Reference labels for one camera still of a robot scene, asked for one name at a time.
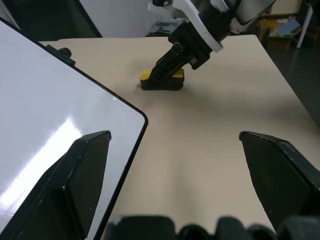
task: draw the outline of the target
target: table surface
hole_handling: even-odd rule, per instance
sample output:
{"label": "table surface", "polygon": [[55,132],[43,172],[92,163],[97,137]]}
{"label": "table surface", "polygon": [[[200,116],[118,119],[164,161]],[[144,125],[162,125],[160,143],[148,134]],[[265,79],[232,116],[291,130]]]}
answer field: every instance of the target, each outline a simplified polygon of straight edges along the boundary
{"label": "table surface", "polygon": [[291,142],[320,169],[320,130],[258,39],[229,36],[180,91],[143,91],[139,77],[171,47],[166,38],[65,39],[76,66],[142,110],[149,126],[111,217],[170,216],[177,229],[213,232],[220,216],[271,227],[253,188],[240,131]]}

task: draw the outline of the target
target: floor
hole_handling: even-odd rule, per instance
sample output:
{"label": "floor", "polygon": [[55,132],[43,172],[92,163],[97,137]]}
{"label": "floor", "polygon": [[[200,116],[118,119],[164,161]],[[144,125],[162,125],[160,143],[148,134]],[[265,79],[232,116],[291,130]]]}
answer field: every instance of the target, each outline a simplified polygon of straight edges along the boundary
{"label": "floor", "polygon": [[266,51],[320,127],[320,44],[313,48]]}

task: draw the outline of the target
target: black clamp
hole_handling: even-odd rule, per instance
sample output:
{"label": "black clamp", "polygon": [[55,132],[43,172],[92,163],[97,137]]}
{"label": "black clamp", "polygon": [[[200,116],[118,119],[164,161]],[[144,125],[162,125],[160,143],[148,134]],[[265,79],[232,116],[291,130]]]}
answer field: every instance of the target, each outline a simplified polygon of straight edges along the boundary
{"label": "black clamp", "polygon": [[49,53],[51,53],[53,56],[60,59],[64,63],[66,63],[70,66],[74,66],[76,64],[76,61],[74,61],[70,58],[72,53],[69,48],[64,47],[64,48],[60,48],[59,50],[57,50],[49,44],[45,48]]}

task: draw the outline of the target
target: white board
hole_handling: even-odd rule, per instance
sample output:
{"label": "white board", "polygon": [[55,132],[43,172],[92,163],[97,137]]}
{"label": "white board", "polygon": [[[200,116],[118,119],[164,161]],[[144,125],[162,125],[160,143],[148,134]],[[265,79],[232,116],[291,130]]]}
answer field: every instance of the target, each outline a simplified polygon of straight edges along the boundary
{"label": "white board", "polygon": [[87,238],[93,239],[137,150],[146,116],[2,21],[0,113],[0,232],[74,140],[111,131],[101,197]]}

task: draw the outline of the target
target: cardboard box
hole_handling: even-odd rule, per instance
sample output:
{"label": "cardboard box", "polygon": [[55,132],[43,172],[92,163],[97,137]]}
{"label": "cardboard box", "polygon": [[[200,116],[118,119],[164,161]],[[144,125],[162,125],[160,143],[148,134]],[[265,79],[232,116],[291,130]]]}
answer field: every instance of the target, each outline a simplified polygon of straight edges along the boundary
{"label": "cardboard box", "polygon": [[284,35],[284,36],[268,36],[267,37],[267,44],[266,47],[268,49],[288,49],[290,47],[290,44],[292,42],[292,39],[301,33],[302,27],[298,27],[290,36]]}
{"label": "cardboard box", "polygon": [[259,17],[255,25],[254,34],[257,36],[261,44],[265,46],[270,33],[270,27],[276,25],[278,20],[289,20],[292,17],[292,14],[264,14]]}

